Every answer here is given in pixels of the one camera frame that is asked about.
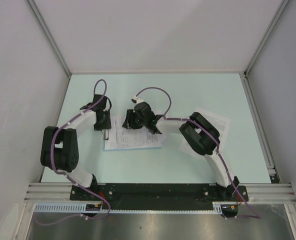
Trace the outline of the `metal folder clip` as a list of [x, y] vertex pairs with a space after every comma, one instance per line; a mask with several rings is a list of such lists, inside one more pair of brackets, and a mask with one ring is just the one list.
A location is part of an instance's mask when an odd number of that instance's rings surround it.
[[103, 130], [103, 139], [105, 141], [108, 141], [109, 140], [109, 137], [110, 137], [110, 130], [109, 129]]

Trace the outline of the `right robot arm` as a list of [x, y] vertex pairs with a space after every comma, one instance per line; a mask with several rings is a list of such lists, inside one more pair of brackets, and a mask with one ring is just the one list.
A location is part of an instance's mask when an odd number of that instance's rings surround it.
[[153, 135], [181, 134], [196, 154], [205, 157], [215, 175], [219, 196], [230, 201], [238, 193], [239, 179], [230, 172], [220, 153], [220, 133], [199, 112], [189, 117], [166, 117], [155, 114], [147, 102], [137, 100], [127, 110], [122, 127], [128, 130], [144, 127]]

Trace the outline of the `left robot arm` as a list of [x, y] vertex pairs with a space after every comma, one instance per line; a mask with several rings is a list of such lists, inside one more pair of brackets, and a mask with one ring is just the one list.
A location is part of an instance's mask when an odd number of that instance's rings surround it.
[[99, 186], [95, 175], [79, 163], [78, 138], [87, 130], [110, 130], [112, 108], [107, 96], [95, 94], [92, 102], [80, 108], [80, 112], [64, 127], [48, 126], [44, 129], [40, 163], [74, 184], [82, 186], [81, 194], [88, 200], [98, 196]]

